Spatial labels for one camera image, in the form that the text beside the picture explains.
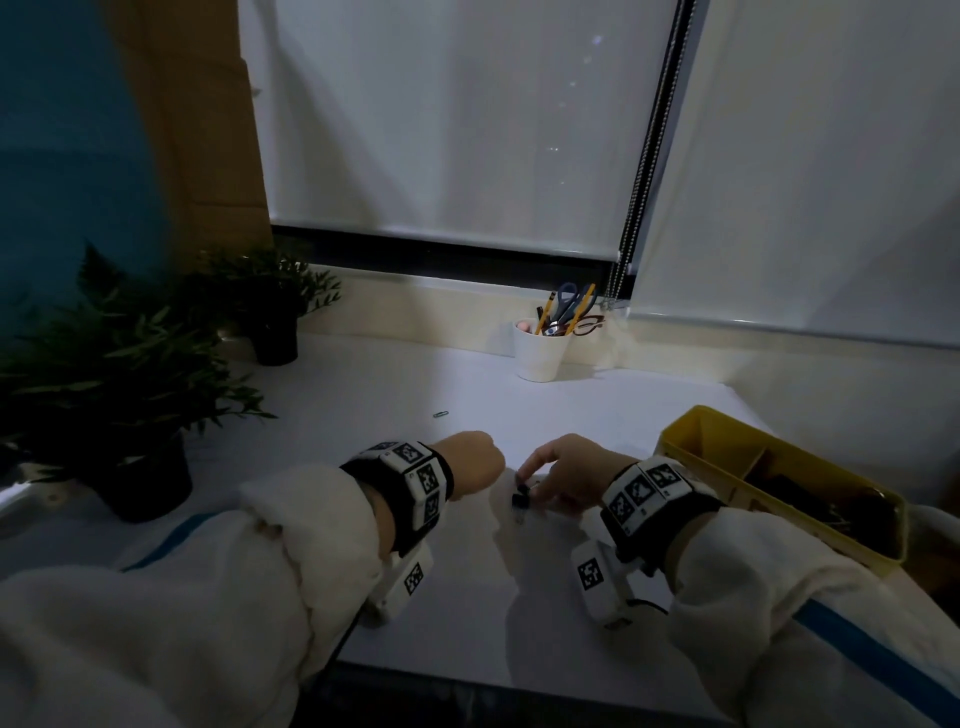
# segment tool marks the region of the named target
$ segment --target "white sleeve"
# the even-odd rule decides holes
[[[0,584],[3,724],[288,725],[379,578],[376,523],[356,482],[319,465],[241,498],[159,526],[115,570]]]
[[[668,630],[717,706],[752,726],[960,716],[960,632],[934,633],[868,570],[770,514],[722,508],[691,539]]]

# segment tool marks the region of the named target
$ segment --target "white cup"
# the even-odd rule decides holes
[[[536,336],[517,327],[526,322],[537,330],[537,319],[514,321],[514,357],[516,375],[529,381],[553,381],[564,360],[572,336]]]

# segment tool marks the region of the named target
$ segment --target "yellow pencil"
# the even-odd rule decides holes
[[[584,311],[587,310],[587,306],[590,304],[590,298],[593,296],[593,289],[596,287],[596,283],[590,284],[590,288],[587,289],[587,294],[584,296],[584,299],[580,301],[580,305],[577,306],[576,313],[573,314],[573,320],[570,322],[570,325],[566,327],[564,336],[569,336],[571,333],[573,333],[573,329],[575,329],[577,324],[580,323],[580,317],[583,316]]]
[[[550,298],[546,300],[546,304],[543,306],[543,315],[540,316],[540,322],[537,324],[537,330],[534,333],[539,336],[540,332],[543,331],[543,325],[546,323],[547,317],[550,315],[550,306],[553,305],[553,300],[557,298],[557,292],[551,291]]]

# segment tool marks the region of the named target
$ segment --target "black pot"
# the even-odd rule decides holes
[[[270,318],[257,317],[242,323],[244,333],[250,336],[256,360],[265,367],[289,364],[297,358],[297,316],[278,314]]]
[[[166,516],[193,491],[178,432],[154,453],[95,477],[85,478],[117,518],[143,523]]]

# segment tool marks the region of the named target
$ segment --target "yellow container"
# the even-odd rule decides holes
[[[657,453],[684,463],[727,505],[781,516],[879,576],[906,559],[906,502],[901,496],[715,409],[703,405],[690,409],[660,434]],[[744,478],[761,458],[771,472],[786,475],[827,502],[864,492],[882,493],[897,513],[897,556],[877,553],[746,482]]]

